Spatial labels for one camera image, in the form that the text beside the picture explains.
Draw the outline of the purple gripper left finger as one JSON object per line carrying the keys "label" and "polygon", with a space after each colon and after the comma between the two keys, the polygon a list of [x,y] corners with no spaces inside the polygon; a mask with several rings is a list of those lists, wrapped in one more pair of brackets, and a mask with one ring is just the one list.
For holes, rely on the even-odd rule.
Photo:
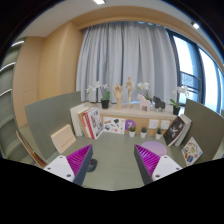
{"label": "purple gripper left finger", "polygon": [[81,186],[92,155],[93,147],[87,145],[68,156],[59,155],[44,170]]}

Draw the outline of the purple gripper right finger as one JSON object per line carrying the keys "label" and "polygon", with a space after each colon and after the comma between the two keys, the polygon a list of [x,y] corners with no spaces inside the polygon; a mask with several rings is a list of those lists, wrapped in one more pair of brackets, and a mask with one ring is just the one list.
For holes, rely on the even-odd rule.
{"label": "purple gripper right finger", "polygon": [[159,156],[137,144],[134,145],[134,156],[145,185],[182,169],[168,155]]}

